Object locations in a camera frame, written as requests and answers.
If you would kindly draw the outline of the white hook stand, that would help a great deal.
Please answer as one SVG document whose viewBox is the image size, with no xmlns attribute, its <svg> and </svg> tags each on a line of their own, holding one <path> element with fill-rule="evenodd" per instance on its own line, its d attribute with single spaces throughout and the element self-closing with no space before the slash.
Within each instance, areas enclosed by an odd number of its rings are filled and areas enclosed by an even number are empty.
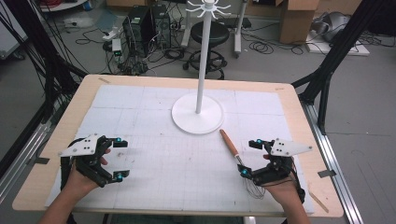
<svg viewBox="0 0 396 224">
<path fill-rule="evenodd" d="M 202 0 L 200 5 L 188 2 L 194 6 L 191 12 L 201 10 L 199 18 L 204 18 L 201 56 L 199 65 L 199 80 L 196 93 L 188 93 L 175 101 L 171 115 L 176 126 L 186 133 L 207 134 L 214 132 L 224 121 L 224 111 L 221 104 L 209 96 L 204 96 L 207 54 L 209 52 L 209 37 L 212 19 L 215 13 L 222 14 L 228 8 L 218 7 L 219 0 Z"/>
</svg>

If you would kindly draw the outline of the wire whisk with wooden handle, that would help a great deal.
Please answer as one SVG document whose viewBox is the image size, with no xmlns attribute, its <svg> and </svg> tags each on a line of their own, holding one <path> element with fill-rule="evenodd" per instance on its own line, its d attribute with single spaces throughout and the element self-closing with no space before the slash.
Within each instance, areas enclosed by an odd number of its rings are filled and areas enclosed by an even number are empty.
<svg viewBox="0 0 396 224">
<path fill-rule="evenodd" d="M 237 165 L 238 164 L 245 165 L 239 156 L 239 152 L 238 152 L 237 148 L 234 146 L 234 144 L 233 144 L 232 140 L 230 139 L 230 137 L 228 136 L 228 134 L 222 129 L 219 130 L 219 133 L 220 133 L 225 145 L 227 146 L 227 148 L 229 149 L 229 151 L 231 152 L 233 157 L 237 160 Z M 242 178 L 243 178 L 243 183 L 245 185 L 247 193 L 254 199 L 262 200 L 264 198 L 265 189 L 262 187 L 256 186 L 250 179 L 247 179 L 244 177 L 242 177 Z"/>
</svg>

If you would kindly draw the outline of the wooden table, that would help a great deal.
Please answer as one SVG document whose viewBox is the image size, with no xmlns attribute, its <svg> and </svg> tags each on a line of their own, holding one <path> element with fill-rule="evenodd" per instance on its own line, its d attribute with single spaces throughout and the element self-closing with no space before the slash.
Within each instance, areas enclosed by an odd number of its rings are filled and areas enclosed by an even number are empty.
<svg viewBox="0 0 396 224">
<path fill-rule="evenodd" d="M 57 197 L 60 190 L 60 156 L 59 153 L 67 149 L 76 139 L 85 138 L 92 134 L 102 136 L 104 134 L 92 133 L 85 137 L 78 136 L 78 128 L 84 120 L 92 101 L 99 88 L 103 85 L 136 86 L 154 88 L 174 88 L 185 89 L 188 93 L 196 93 L 198 89 L 198 79 L 195 78 L 172 78 L 172 77 L 128 77 L 128 76 L 106 76 L 89 75 L 86 76 L 77 92 L 66 108 L 62 118 L 56 126 L 51 138 L 43 150 L 44 158 L 49 158 L 48 164 L 37 164 L 26 178 L 20 192 L 14 200 L 13 206 L 21 211 L 43 211 Z M 297 98 L 295 89 L 287 83 L 265 83 L 265 82 L 245 82 L 230 80 L 205 80 L 204 96 L 207 90 L 227 90 L 227 91 L 259 91 L 273 92 L 280 96 L 282 108 L 289 125 L 290 139 L 304 145 L 312 147 L 311 151 L 297 155 L 294 159 L 298 176 L 305 190 L 306 197 L 304 208 L 311 217 L 340 217 L 344 211 L 339 202 L 338 196 L 328 177 L 320 178 L 318 172 L 324 170 L 324 162 L 318 150 L 316 140 L 311 132 L 304 111 Z M 330 210 L 325 213 L 322 208 L 310 197 L 309 191 L 313 192 Z M 233 214 L 214 214 L 192 212 L 187 214 L 168 212 L 147 211 L 121 211 L 110 209 L 99 210 L 79 210 L 79 212 L 100 212 L 100 213 L 129 213 L 129 214 L 152 214 L 152 215 L 200 215 L 200 216 L 235 216 Z M 281 214 L 250 214 L 247 216 L 267 216 L 278 217 Z"/>
</svg>

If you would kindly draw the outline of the white power strip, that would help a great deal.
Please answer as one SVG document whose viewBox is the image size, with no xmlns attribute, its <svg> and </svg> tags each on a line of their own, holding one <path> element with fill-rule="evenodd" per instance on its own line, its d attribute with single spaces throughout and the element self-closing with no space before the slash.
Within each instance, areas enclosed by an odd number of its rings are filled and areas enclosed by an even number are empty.
<svg viewBox="0 0 396 224">
<path fill-rule="evenodd" d="M 108 33 L 106 33 L 102 39 L 104 41 L 109 41 L 113 38 L 116 38 L 121 32 L 122 32 L 123 28 L 122 27 L 113 27 L 112 30 Z"/>
</svg>

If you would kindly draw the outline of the white floor board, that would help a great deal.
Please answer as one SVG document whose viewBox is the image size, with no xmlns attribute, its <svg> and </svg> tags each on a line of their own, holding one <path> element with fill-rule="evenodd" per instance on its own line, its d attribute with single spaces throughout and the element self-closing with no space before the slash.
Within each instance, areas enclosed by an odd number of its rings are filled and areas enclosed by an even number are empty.
<svg viewBox="0 0 396 224">
<path fill-rule="evenodd" d="M 327 42 L 321 35 L 317 35 L 315 32 L 308 33 L 305 40 L 305 46 L 307 51 L 310 53 L 324 55 L 327 55 L 333 49 L 335 49 L 336 52 L 343 52 L 348 56 L 368 57 L 370 55 L 370 51 L 366 47 L 364 47 L 360 41 L 356 41 L 350 46 L 349 50 L 346 50 L 344 45 L 342 45 L 340 48 L 336 46 L 331 47 L 329 42 Z"/>
</svg>

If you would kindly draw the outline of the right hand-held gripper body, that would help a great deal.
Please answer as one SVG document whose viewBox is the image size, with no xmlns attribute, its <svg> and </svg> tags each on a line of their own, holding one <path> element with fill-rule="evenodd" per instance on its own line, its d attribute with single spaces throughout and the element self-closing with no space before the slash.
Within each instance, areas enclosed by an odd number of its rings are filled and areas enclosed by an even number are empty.
<svg viewBox="0 0 396 224">
<path fill-rule="evenodd" d="M 294 141 L 279 138 L 274 141 L 272 148 L 265 150 L 269 163 L 262 168 L 264 172 L 252 179 L 253 183 L 257 186 L 284 179 L 292 171 L 292 157 L 312 150 L 311 146 Z"/>
</svg>

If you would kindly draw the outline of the person's right hand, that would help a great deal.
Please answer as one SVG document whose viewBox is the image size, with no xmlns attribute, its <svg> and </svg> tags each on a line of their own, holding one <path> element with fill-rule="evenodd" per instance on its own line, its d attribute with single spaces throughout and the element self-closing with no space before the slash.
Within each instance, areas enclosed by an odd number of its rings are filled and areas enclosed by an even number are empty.
<svg viewBox="0 0 396 224">
<path fill-rule="evenodd" d="M 293 172 L 290 172 L 284 179 L 264 184 L 263 187 L 282 206 L 292 207 L 303 205 L 297 190 L 297 179 Z"/>
</svg>

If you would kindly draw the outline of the aluminium rail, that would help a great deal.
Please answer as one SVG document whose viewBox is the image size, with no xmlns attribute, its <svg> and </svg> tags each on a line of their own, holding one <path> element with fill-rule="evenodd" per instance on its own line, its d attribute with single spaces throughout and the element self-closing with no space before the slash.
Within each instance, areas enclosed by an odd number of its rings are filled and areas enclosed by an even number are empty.
<svg viewBox="0 0 396 224">
<path fill-rule="evenodd" d="M 0 178 L 0 204 L 6 199 L 33 156 L 45 145 L 45 140 L 51 132 L 51 126 L 50 122 L 39 123 L 26 134 L 19 146 L 20 151 L 17 153 L 16 158 Z"/>
<path fill-rule="evenodd" d="M 326 166 L 327 177 L 332 181 L 332 184 L 337 192 L 337 196 L 343 207 L 344 214 L 349 224 L 364 224 L 361 213 L 354 201 L 354 198 L 349 190 L 344 173 L 339 165 L 339 162 L 332 149 L 331 142 L 328 136 L 321 132 L 318 122 L 318 112 L 313 105 L 302 104 L 302 108 L 306 115 L 307 121 L 310 125 L 312 133 L 316 139 L 318 150 L 322 156 Z"/>
</svg>

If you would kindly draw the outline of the black metal frame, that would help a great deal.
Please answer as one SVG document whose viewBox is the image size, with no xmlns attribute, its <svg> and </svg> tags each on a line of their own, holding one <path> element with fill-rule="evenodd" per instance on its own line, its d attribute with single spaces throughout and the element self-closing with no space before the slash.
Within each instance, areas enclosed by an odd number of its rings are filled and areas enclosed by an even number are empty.
<svg viewBox="0 0 396 224">
<path fill-rule="evenodd" d="M 64 59 L 57 51 L 38 17 L 41 10 L 35 8 L 34 0 L 0 0 L 0 7 L 2 6 L 7 6 L 35 48 L 35 51 L 32 51 L 26 41 L 22 39 L 11 25 L 11 22 L 0 13 L 0 22 L 27 53 L 37 74 L 45 79 L 45 101 L 22 130 L 3 159 L 0 160 L 0 179 L 10 170 L 11 164 L 17 159 L 22 147 L 31 137 L 38 124 L 50 119 L 54 111 L 55 100 L 61 95 L 71 95 L 77 91 L 78 83 L 73 78 L 73 74 L 81 78 L 88 75 L 87 72 Z"/>
<path fill-rule="evenodd" d="M 349 50 L 385 3 L 386 0 L 361 0 L 346 28 L 333 45 L 338 48 L 344 45 L 346 50 Z M 333 49 L 317 70 L 291 83 L 295 89 L 306 84 L 304 91 L 298 94 L 300 101 L 306 105 L 313 105 L 316 97 L 320 95 L 317 125 L 324 134 L 332 75 L 346 56 L 345 53 Z"/>
</svg>

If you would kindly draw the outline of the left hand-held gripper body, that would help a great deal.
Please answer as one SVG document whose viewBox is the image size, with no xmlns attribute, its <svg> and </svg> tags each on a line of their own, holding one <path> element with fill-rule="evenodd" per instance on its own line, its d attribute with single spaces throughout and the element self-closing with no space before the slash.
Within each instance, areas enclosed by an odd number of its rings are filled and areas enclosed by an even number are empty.
<svg viewBox="0 0 396 224">
<path fill-rule="evenodd" d="M 100 159 L 107 150 L 107 138 L 97 134 L 74 140 L 67 149 L 61 151 L 61 187 L 64 188 L 71 172 L 72 164 L 84 176 L 103 188 L 107 183 L 107 171 Z"/>
</svg>

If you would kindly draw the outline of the black round stool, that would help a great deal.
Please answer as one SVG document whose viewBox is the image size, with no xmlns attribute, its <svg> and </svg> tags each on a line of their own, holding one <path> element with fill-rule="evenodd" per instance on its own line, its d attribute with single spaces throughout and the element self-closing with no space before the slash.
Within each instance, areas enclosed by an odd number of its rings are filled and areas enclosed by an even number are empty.
<svg viewBox="0 0 396 224">
<path fill-rule="evenodd" d="M 202 43 L 203 26 L 204 23 L 200 21 L 191 27 L 191 38 L 197 43 Z M 219 80 L 224 79 L 223 67 L 225 67 L 228 63 L 225 58 L 220 53 L 214 51 L 213 48 L 225 43 L 229 39 L 229 36 L 230 32 L 224 24 L 218 23 L 216 21 L 211 22 L 205 72 L 210 73 L 219 71 Z M 190 67 L 192 67 L 195 70 L 198 70 L 200 58 L 201 51 L 196 50 L 183 64 L 183 69 L 188 70 Z"/>
</svg>

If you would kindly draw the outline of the white desk leg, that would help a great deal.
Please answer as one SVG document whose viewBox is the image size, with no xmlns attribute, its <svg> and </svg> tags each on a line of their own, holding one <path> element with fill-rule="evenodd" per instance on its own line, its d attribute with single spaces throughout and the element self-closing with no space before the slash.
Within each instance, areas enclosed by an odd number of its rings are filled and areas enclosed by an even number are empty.
<svg viewBox="0 0 396 224">
<path fill-rule="evenodd" d="M 191 36 L 191 13 L 189 11 L 186 11 L 186 24 L 180 43 L 180 46 L 183 49 L 185 49 L 189 45 L 190 36 Z"/>
<path fill-rule="evenodd" d="M 242 52 L 242 27 L 248 0 L 242 0 L 241 7 L 237 16 L 237 24 L 234 32 L 234 56 L 238 58 Z"/>
</svg>

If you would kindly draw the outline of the small black computer tower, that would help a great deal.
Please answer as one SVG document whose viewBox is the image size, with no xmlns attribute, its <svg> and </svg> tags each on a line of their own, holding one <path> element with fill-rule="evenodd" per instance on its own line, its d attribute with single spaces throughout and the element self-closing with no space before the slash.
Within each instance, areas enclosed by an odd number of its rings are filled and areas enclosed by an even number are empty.
<svg viewBox="0 0 396 224">
<path fill-rule="evenodd" d="M 170 18 L 167 13 L 154 13 L 153 26 L 155 30 L 155 39 L 159 47 L 169 49 L 171 47 L 170 35 Z"/>
</svg>

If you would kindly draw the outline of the grey device on floor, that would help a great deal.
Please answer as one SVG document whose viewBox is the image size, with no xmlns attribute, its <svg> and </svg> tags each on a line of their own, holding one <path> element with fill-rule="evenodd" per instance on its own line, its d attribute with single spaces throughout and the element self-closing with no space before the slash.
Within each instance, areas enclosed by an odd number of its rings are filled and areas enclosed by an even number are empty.
<svg viewBox="0 0 396 224">
<path fill-rule="evenodd" d="M 341 12 L 324 12 L 313 19 L 310 30 L 320 35 L 325 41 L 332 43 L 345 29 L 350 17 Z"/>
</svg>

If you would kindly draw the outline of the round white table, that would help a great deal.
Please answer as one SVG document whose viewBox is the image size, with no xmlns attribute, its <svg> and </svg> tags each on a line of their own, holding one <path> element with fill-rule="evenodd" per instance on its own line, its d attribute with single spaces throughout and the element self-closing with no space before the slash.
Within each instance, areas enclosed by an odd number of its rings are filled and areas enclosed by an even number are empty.
<svg viewBox="0 0 396 224">
<path fill-rule="evenodd" d="M 61 11 L 61 10 L 66 10 L 70 9 L 73 7 L 80 7 L 84 3 L 86 3 L 88 0 L 77 0 L 76 2 L 65 2 L 64 0 L 56 6 L 50 6 L 50 5 L 41 5 L 40 9 L 43 12 L 53 12 L 53 11 Z"/>
</svg>

